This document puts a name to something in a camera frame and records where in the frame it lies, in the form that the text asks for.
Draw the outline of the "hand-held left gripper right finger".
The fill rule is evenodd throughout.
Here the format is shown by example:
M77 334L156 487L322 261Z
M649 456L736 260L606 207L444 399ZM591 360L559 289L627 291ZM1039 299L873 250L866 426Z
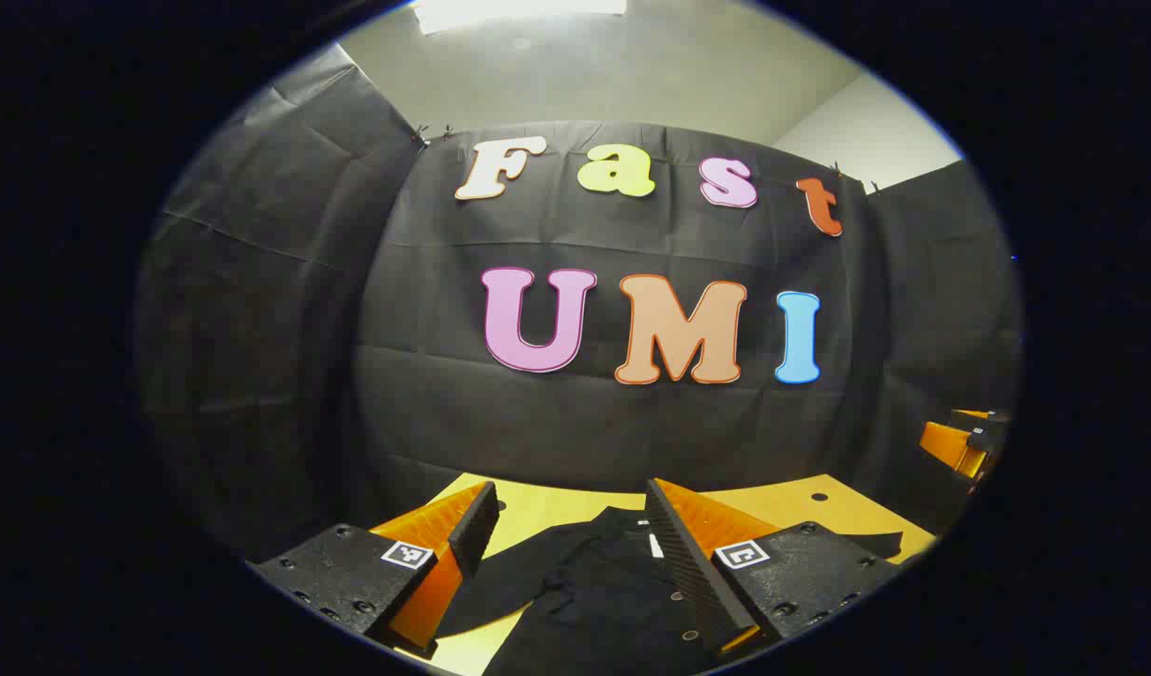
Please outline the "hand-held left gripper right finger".
M712 658L744 658L803 635L898 572L857 536L813 521L777 527L662 479L647 483L645 511Z

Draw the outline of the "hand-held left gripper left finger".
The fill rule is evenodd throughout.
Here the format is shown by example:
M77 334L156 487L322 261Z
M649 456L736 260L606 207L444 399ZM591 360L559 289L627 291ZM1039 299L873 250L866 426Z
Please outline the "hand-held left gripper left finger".
M376 527L331 525L251 569L349 632L430 658L498 519L497 488L483 481Z

